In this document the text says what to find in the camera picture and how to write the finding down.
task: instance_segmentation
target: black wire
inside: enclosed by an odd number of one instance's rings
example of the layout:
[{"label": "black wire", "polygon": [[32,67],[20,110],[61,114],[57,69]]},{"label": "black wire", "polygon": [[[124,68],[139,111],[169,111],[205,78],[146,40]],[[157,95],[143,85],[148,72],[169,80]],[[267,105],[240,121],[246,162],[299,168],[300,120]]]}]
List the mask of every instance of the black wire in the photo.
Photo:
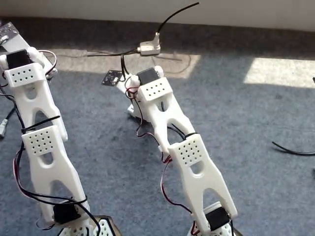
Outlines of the black wire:
[{"label": "black wire", "polygon": [[32,126],[29,126],[27,128],[22,129],[22,133],[25,134],[26,131],[32,130],[32,129],[36,128],[37,126],[41,125],[41,124],[47,123],[49,121],[52,121],[52,120],[55,120],[55,119],[58,119],[58,118],[60,118],[60,116],[55,116],[55,117],[51,117],[51,118],[42,120],[42,121],[40,121],[40,122],[38,122],[38,123],[36,123],[36,124],[34,124]]},{"label": "black wire", "polygon": [[171,19],[173,16],[177,15],[178,13],[180,13],[180,12],[182,12],[182,11],[185,11],[185,10],[188,9],[188,8],[191,8],[191,7],[193,7],[193,6],[196,6],[196,5],[198,5],[198,4],[199,4],[199,2],[196,2],[196,3],[194,3],[194,4],[191,4],[191,5],[189,5],[189,6],[186,6],[186,7],[182,8],[182,9],[180,9],[180,10],[174,12],[172,15],[170,15],[169,17],[167,17],[167,19],[166,19],[162,24],[160,24],[160,26],[159,26],[158,29],[157,29],[157,33],[159,33],[159,32],[161,31],[161,29],[163,28],[163,26],[164,26],[164,25],[169,21],[169,19]]},{"label": "black wire", "polygon": [[121,55],[120,55],[120,65],[121,65],[122,73],[123,73],[123,77],[124,77],[124,80],[121,81],[121,82],[126,81],[126,74],[125,74],[125,68],[124,68],[124,60],[125,60],[125,59],[124,59],[124,55],[121,54]]},{"label": "black wire", "polygon": [[315,156],[315,151],[314,152],[292,151],[290,149],[280,146],[279,144],[275,142],[272,142],[272,144],[276,145],[277,147],[281,148],[282,150],[286,151],[289,154],[294,154],[294,155],[299,155],[299,156]]},{"label": "black wire", "polygon": [[[16,102],[15,102],[15,99],[14,99],[14,96],[13,95],[10,95],[10,94],[7,94],[1,87],[0,87],[0,91],[2,92],[2,94],[0,94],[0,96],[5,96],[8,100],[10,100],[13,104],[14,104],[14,110],[19,118],[19,121],[21,123],[21,127],[22,127],[22,130],[28,130],[29,127],[27,129],[25,129],[25,125],[24,125],[24,122],[21,118],[21,115],[20,115],[20,112],[18,110],[18,107],[16,105]],[[44,194],[38,194],[38,193],[33,193],[33,192],[30,192],[28,190],[26,190],[22,185],[21,185],[21,182],[20,182],[20,161],[21,161],[21,157],[22,157],[22,153],[23,153],[23,150],[24,150],[24,143],[22,142],[21,144],[21,148],[20,150],[18,151],[18,157],[15,161],[16,165],[15,165],[15,168],[16,168],[16,171],[15,171],[15,175],[16,175],[16,181],[18,183],[18,186],[19,188],[21,189],[21,191],[28,197],[34,199],[34,200],[37,200],[38,202],[42,202],[42,203],[46,203],[46,204],[50,204],[50,205],[61,205],[61,204],[72,204],[72,205],[78,205],[97,225],[97,228],[98,228],[98,231],[97,231],[97,236],[99,236],[100,234],[100,225],[98,223],[98,221],[95,219],[95,217],[82,205],[83,202],[87,201],[87,197],[82,200],[82,201],[75,201],[71,198],[66,198],[66,197],[59,197],[59,196],[51,196],[51,195],[44,195]],[[60,200],[68,200],[69,203],[53,203],[53,202],[48,202],[48,201],[45,201],[45,200],[42,200],[42,199],[39,199],[37,197],[43,197],[43,198],[50,198],[50,199],[60,199]]]},{"label": "black wire", "polygon": [[15,107],[16,115],[18,116],[19,122],[21,123],[21,127],[22,127],[22,128],[25,128],[24,122],[23,122],[22,117],[21,117],[21,114],[20,114],[20,112],[19,112],[19,110],[18,110],[18,107],[17,107],[17,105],[16,105],[14,96],[11,95],[11,94],[7,94],[7,93],[3,90],[3,88],[1,88],[1,87],[0,87],[0,91],[2,92],[2,94],[0,93],[0,96],[5,96],[8,100],[10,100],[10,101],[13,103],[13,105],[14,105],[14,107]]},{"label": "black wire", "polygon": [[234,236],[234,226],[233,226],[233,220],[232,219],[230,221],[230,225],[231,225],[232,236]]},{"label": "black wire", "polygon": [[126,68],[125,57],[123,54],[122,54],[122,58],[123,58],[123,66],[124,66],[125,72],[127,72],[127,74],[129,74],[129,71]]},{"label": "black wire", "polygon": [[181,136],[181,138],[182,138],[183,140],[185,140],[185,136],[182,135],[182,133],[181,133],[178,129],[175,129],[175,128],[171,127],[171,126],[168,126],[167,128],[170,129],[170,130],[175,131],[176,133],[178,133],[179,136]]},{"label": "black wire", "polygon": [[[162,111],[165,112],[165,109],[164,109],[164,102],[161,102],[161,109],[162,109]],[[171,130],[174,130],[176,133],[178,133],[178,134],[182,137],[183,140],[185,140],[185,139],[186,139],[185,133],[184,133],[182,130],[180,130],[180,128],[178,128],[176,125],[174,125],[173,123],[172,123],[171,125],[172,125],[176,130],[172,129],[170,126],[168,126],[167,128],[169,128],[169,129],[171,129]]]},{"label": "black wire", "polygon": [[13,115],[14,112],[15,112],[15,107],[12,108],[12,110],[9,112],[9,114],[6,116],[5,119],[9,120],[10,117]]},{"label": "black wire", "polygon": [[124,53],[107,53],[107,52],[101,52],[101,51],[88,51],[89,53],[101,53],[97,55],[87,55],[87,57],[116,57],[121,55],[131,55],[138,52],[137,49],[132,49],[130,51],[124,52]]}]

